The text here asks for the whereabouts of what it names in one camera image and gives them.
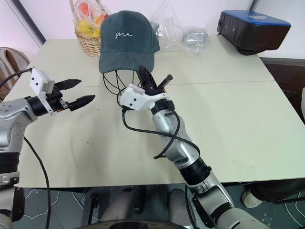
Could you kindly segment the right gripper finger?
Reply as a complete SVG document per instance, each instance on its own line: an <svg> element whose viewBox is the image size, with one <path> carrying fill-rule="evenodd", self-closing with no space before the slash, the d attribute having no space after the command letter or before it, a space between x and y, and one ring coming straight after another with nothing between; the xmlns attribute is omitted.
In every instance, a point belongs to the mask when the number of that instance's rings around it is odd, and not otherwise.
<svg viewBox="0 0 305 229"><path fill-rule="evenodd" d="M158 88L165 88L165 86L173 79L171 74L168 74L165 79L158 85Z"/></svg>
<svg viewBox="0 0 305 229"><path fill-rule="evenodd" d="M145 87L156 88L157 87L157 84L156 84L152 74L143 65L139 66L138 78L140 80L140 84L141 84L142 88L145 88Z"/></svg>

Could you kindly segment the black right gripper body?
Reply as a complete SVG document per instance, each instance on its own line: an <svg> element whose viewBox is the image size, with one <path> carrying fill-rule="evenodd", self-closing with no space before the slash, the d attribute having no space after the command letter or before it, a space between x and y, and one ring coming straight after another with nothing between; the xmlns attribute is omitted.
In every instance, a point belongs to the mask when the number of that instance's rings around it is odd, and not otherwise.
<svg viewBox="0 0 305 229"><path fill-rule="evenodd" d="M156 83L146 83L146 82L144 82L142 84L142 88L144 89L145 94L149 95L149 96L165 93L165 90L158 88Z"/></svg>

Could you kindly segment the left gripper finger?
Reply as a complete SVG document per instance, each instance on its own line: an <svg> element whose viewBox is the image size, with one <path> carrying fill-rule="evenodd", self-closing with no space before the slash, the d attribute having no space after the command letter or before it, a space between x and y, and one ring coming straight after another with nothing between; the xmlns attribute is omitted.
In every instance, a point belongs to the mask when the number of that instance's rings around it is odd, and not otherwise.
<svg viewBox="0 0 305 229"><path fill-rule="evenodd" d="M76 99L76 101L69 103L69 109L71 111L80 109L80 108L86 106L87 104L89 104L94 98L95 98L95 95L82 96L82 97Z"/></svg>
<svg viewBox="0 0 305 229"><path fill-rule="evenodd" d="M58 90L68 90L71 89L73 87L75 87L76 85L78 85L79 83L81 83L81 80L79 79L67 79L64 81L60 81L54 84L54 87Z"/></svg>

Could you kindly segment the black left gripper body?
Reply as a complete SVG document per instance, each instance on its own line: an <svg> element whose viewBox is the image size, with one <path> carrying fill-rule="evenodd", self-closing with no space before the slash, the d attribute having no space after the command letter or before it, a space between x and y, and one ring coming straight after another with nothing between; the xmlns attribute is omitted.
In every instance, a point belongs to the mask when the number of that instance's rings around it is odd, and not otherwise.
<svg viewBox="0 0 305 229"><path fill-rule="evenodd" d="M46 100L54 112L69 109L69 103L62 99L62 93L57 88L54 88L52 93L46 94L46 96Z"/></svg>

